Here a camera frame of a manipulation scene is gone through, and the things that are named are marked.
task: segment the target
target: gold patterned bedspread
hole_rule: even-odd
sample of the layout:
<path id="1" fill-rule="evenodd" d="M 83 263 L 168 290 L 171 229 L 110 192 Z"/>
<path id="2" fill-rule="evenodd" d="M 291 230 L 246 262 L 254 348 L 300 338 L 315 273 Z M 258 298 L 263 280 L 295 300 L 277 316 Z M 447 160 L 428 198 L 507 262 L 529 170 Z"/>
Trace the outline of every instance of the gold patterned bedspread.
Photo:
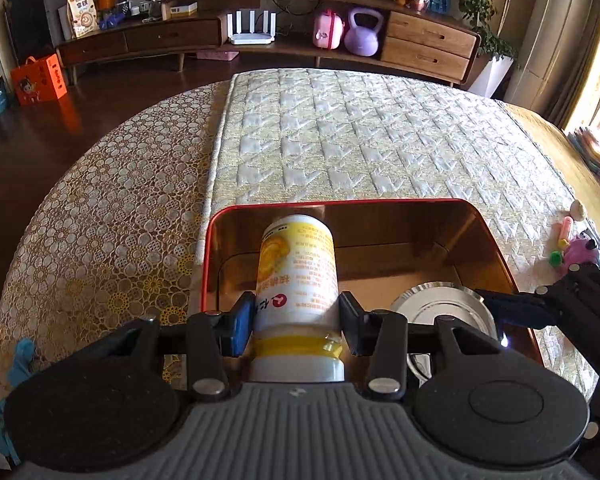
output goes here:
<path id="1" fill-rule="evenodd" d="M 34 339 L 42 368 L 134 317 L 174 324 L 184 321 L 187 305 L 197 307 L 194 252 L 228 89 L 229 82 L 211 84 L 142 111 L 94 145 L 45 198 L 0 302 L 0 398 L 23 337 Z M 510 111 L 556 162 L 600 232 L 595 179 L 560 132 L 526 110 Z M 179 366 L 170 362 L 165 378 L 177 378 Z"/>

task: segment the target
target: wooden drawer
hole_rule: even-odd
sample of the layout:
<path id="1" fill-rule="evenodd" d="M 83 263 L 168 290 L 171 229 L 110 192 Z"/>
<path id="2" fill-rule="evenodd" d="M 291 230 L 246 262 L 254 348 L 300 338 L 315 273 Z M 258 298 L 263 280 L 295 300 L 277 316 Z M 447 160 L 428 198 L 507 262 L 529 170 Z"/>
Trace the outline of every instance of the wooden drawer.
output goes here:
<path id="1" fill-rule="evenodd" d="M 126 54 L 124 32 L 107 32 L 81 40 L 62 44 L 58 47 L 62 64 L 71 66 L 98 59 Z"/>
<path id="2" fill-rule="evenodd" d="M 415 68 L 421 72 L 454 82 L 461 82 L 464 79 L 464 74 L 469 65 L 468 59 L 456 56 L 456 54 L 389 37 L 384 40 L 381 60 Z"/>
<path id="3" fill-rule="evenodd" d="M 471 57 L 477 41 L 475 36 L 462 30 L 399 12 L 392 12 L 389 16 L 386 34 L 398 40 L 432 46 L 467 59 Z"/>
<path id="4" fill-rule="evenodd" d="M 129 52 L 186 46 L 220 46 L 219 20 L 162 23 L 125 31 Z"/>

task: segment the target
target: purple kettlebell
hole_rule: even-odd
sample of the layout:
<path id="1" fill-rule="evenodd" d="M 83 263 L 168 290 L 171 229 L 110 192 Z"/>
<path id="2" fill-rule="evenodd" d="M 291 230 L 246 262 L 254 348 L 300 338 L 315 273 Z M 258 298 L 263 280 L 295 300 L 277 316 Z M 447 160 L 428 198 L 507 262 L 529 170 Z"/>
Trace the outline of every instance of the purple kettlebell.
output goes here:
<path id="1" fill-rule="evenodd" d="M 375 28 L 360 27 L 356 24 L 356 14 L 368 14 L 378 19 Z M 377 10 L 356 7 L 349 11 L 349 30 L 344 37 L 344 46 L 356 56 L 372 56 L 378 51 L 378 32 L 384 17 Z"/>

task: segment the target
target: can label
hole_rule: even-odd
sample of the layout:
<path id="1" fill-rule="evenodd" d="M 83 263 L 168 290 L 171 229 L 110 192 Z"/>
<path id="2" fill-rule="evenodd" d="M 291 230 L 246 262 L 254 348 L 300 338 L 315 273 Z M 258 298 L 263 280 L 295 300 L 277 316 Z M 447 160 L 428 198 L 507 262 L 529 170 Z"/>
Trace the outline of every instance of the can label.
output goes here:
<path id="1" fill-rule="evenodd" d="M 303 325 L 340 331 L 338 280 L 328 228 L 292 217 L 265 232 L 256 285 L 256 335 Z"/>

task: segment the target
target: yellow can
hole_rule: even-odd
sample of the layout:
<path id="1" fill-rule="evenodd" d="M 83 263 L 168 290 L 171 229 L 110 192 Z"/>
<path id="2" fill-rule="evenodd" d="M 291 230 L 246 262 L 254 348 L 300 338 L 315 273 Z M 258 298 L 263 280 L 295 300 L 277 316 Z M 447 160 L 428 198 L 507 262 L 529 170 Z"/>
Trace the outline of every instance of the yellow can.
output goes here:
<path id="1" fill-rule="evenodd" d="M 260 247 L 251 380 L 344 380 L 338 279 L 328 227 L 305 215 L 273 222 Z"/>

